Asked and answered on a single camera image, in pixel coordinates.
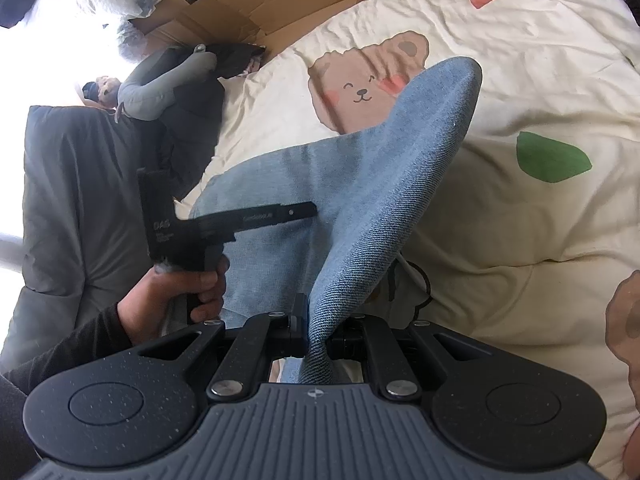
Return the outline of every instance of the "brown bear print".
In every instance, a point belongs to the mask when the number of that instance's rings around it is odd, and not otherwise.
[[[613,355],[629,367],[629,386],[640,411],[640,270],[620,282],[605,316],[605,342]],[[630,477],[640,475],[640,427],[626,445],[623,462]]]
[[[318,119],[339,134],[380,124],[428,55],[429,41],[412,30],[343,54],[327,52],[308,69]]]

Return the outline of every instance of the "black sleeve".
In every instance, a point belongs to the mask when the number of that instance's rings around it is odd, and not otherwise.
[[[25,395],[51,376],[131,348],[116,305],[74,330],[44,354],[4,374]]]

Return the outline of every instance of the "person's arm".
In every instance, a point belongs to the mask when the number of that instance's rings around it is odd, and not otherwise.
[[[226,256],[213,272],[158,273],[151,268],[117,305],[74,330],[51,350],[4,376],[25,395],[49,377],[107,357],[160,335],[168,301],[198,294],[203,303],[191,312],[194,322],[217,317],[226,291]]]
[[[25,395],[29,395],[38,384],[57,373],[130,347],[131,341],[120,323],[117,306],[113,305],[74,330],[51,350],[4,376]]]

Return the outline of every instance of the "human hand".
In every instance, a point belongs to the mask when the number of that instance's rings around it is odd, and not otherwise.
[[[180,294],[197,294],[203,303],[191,311],[191,320],[201,322],[219,316],[226,291],[226,256],[211,272],[157,272],[152,267],[118,303],[118,318],[133,345],[160,335],[169,300]]]

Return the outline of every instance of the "silver screw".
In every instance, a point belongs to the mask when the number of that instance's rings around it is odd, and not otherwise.
[[[242,383],[233,379],[218,381],[213,383],[211,393],[220,397],[230,397],[237,395],[242,391]]]
[[[386,390],[391,395],[396,397],[408,397],[418,391],[418,386],[416,386],[415,383],[412,383],[411,381],[400,379],[398,381],[391,381],[386,386]]]

